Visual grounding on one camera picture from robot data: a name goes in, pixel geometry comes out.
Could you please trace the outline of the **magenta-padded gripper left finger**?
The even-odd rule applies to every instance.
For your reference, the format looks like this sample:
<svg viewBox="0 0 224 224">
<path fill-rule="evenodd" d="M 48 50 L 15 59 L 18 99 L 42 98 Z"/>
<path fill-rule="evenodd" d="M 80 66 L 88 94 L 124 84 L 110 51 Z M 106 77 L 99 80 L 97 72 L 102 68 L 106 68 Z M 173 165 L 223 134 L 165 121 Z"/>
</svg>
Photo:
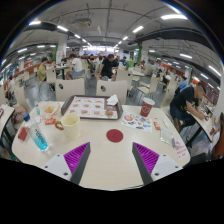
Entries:
<svg viewBox="0 0 224 224">
<path fill-rule="evenodd" d="M 56 154 L 43 166 L 43 169 L 65 180 L 79 184 L 90 152 L 90 143 L 87 142 L 64 155 Z"/>
</svg>

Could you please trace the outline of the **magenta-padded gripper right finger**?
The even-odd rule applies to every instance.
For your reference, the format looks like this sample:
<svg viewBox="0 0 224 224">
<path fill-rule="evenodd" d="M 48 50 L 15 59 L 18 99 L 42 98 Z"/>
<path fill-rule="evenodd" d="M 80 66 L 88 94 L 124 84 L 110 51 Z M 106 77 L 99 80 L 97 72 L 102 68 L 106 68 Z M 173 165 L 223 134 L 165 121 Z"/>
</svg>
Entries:
<svg viewBox="0 0 224 224">
<path fill-rule="evenodd" d="M 159 155 L 138 143 L 133 143 L 132 153 L 135 157 L 144 185 L 150 184 L 182 169 L 169 155 Z"/>
</svg>

